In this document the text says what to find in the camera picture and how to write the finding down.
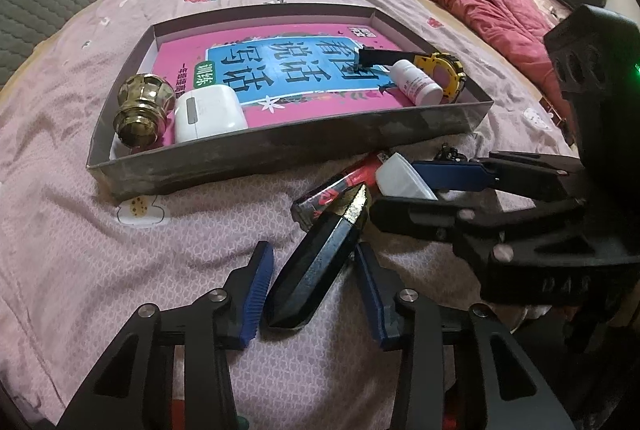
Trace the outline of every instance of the white plastic container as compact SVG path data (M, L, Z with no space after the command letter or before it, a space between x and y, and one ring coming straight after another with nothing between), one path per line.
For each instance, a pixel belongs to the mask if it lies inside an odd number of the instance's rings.
M415 106L437 105L442 101L442 87L411 61L395 63L389 77Z
M176 143L249 128L236 91L225 84L182 94L175 102L174 121Z
M376 170L376 183L387 197L438 200L420 174L400 154L393 154Z

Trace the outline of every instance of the white pill bottle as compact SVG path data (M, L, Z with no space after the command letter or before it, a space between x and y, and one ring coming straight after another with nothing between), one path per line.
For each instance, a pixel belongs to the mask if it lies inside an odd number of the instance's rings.
M437 105L442 101L442 87L411 61L395 63L389 77L415 106Z

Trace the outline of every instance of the gray box tray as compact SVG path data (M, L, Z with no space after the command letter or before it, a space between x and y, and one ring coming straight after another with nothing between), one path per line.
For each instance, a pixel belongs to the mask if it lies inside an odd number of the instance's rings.
M114 158L117 92L127 77L150 72L164 42L228 29L300 23L370 26L402 50L436 51L429 42L377 9L336 4L228 8L150 27L127 58L100 112L86 167L117 200L296 165L341 159L394 146L471 132L494 103L469 78L457 103L400 108L252 128Z

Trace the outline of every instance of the blue gripper pad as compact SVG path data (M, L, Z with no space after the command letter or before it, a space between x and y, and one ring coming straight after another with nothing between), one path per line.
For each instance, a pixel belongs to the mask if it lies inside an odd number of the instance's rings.
M495 175L481 163L415 161L412 167L432 190L482 191L495 184Z
M354 251L358 289L371 336L383 350L402 348L408 327L396 312L396 294L404 289L397 272L381 267L371 246L361 242Z
M224 290L231 305L216 316L218 336L226 349L243 350L255 338L272 275L273 247L265 241L258 242L247 266L229 274Z

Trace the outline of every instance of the airpods case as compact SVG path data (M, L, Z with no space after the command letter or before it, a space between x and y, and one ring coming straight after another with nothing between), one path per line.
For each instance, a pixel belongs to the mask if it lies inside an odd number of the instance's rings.
M236 91L225 84L185 92L175 103L174 117L176 143L249 128Z

